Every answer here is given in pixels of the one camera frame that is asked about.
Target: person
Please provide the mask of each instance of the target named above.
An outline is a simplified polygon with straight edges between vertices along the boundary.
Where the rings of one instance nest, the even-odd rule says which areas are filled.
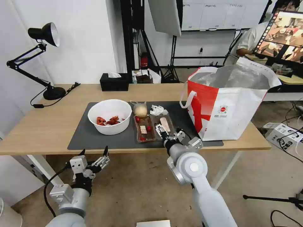
[[[276,10],[297,11],[299,6],[300,0],[278,0],[272,10],[272,14]],[[236,44],[231,50],[231,56],[227,58],[225,65],[235,64],[238,57],[243,57],[246,54],[253,54],[253,49],[257,46],[268,23],[268,21],[263,22],[245,32],[240,38],[238,44]]]

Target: shopping bag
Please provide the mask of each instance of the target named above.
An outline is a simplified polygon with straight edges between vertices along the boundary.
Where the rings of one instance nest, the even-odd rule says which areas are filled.
[[[180,106],[203,141],[238,139],[268,89],[281,85],[268,67],[245,58],[221,68],[201,67],[184,84]],[[187,101],[182,104],[187,86]]]

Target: white bowl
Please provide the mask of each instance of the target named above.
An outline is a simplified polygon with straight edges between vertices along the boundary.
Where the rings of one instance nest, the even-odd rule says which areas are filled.
[[[127,102],[119,99],[108,99],[92,106],[87,116],[98,132],[105,135],[115,135],[123,132],[128,127],[131,114],[132,108]],[[97,125],[97,117],[102,117],[109,121],[114,116],[119,116],[118,121],[120,123],[107,126]]]

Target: lamp shade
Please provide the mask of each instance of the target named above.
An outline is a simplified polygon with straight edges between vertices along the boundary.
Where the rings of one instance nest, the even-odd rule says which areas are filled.
[[[45,40],[56,47],[60,45],[58,31],[53,22],[47,23],[42,28],[29,28],[27,32],[35,40]]]

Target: black lamp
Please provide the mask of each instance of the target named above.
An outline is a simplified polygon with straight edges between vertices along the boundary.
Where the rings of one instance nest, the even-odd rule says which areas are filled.
[[[51,85],[51,83],[49,81],[35,77],[32,74],[20,69],[20,67],[19,67],[20,65],[24,64],[25,62],[33,59],[34,57],[36,57],[46,51],[47,44],[44,43],[43,40],[45,40],[49,44],[56,46],[56,47],[58,47],[60,45],[58,31],[56,29],[55,24],[53,22],[50,22],[50,23],[47,23],[46,25],[44,25],[42,28],[29,28],[28,34],[31,38],[35,39],[39,44],[36,47],[32,48],[31,50],[27,51],[26,53],[20,55],[19,57],[8,61],[6,63],[6,65],[8,67],[10,67],[11,69],[14,69],[17,72],[20,72],[21,74],[27,76],[28,78],[45,86],[47,89],[43,93],[43,97],[46,100],[55,100],[55,99],[63,98],[66,94],[66,91],[64,88],[54,87]],[[31,53],[32,51],[34,51],[38,48],[41,50],[40,52],[34,54],[31,57],[22,58],[25,55]]]

